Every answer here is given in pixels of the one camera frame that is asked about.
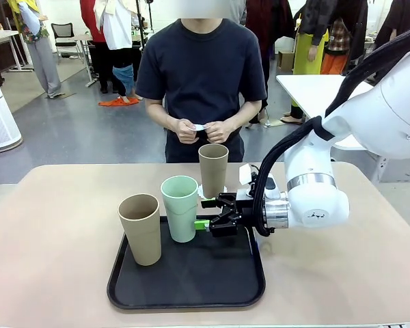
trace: hand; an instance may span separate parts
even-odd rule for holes
[[[308,51],[308,61],[312,62],[316,59],[318,46],[311,45]]]
[[[195,129],[195,126],[188,120],[182,119],[176,123],[174,132],[178,135],[179,141],[182,144],[191,145],[199,140],[199,138],[196,137],[196,131],[192,131],[189,128]]]
[[[234,129],[230,124],[225,122],[210,122],[206,127],[206,134],[208,135],[208,141],[212,144],[222,144],[226,140]]]

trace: green cup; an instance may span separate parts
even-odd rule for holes
[[[163,182],[161,193],[169,221],[170,236],[178,243],[189,242],[196,235],[196,180],[189,176],[173,176]]]

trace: orange pants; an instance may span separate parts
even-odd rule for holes
[[[330,54],[325,54],[325,58],[322,61],[322,68],[320,69],[321,74],[340,74],[348,60],[348,55],[333,56]]]

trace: black tray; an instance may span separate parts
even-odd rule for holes
[[[157,263],[140,266],[123,237],[107,287],[114,306],[123,310],[243,307],[264,293],[266,281],[251,228],[224,238],[197,231],[192,241],[182,244],[172,240],[167,217],[161,217],[161,247]]]

